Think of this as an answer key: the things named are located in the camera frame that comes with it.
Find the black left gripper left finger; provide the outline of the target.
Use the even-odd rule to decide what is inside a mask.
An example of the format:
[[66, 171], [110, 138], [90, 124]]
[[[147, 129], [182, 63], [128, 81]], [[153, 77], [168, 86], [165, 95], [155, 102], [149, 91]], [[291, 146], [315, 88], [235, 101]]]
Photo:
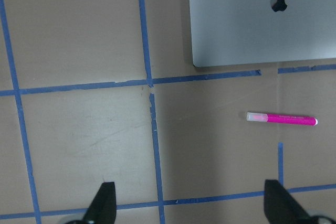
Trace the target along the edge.
[[114, 224], [117, 216], [115, 190], [114, 182], [102, 183], [81, 222]]

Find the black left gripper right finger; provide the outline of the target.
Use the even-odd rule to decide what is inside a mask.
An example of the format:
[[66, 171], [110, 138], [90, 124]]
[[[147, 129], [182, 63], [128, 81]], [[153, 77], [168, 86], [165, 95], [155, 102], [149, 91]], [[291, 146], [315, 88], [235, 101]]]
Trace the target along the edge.
[[264, 214], [269, 223], [317, 223], [275, 179], [264, 184]]

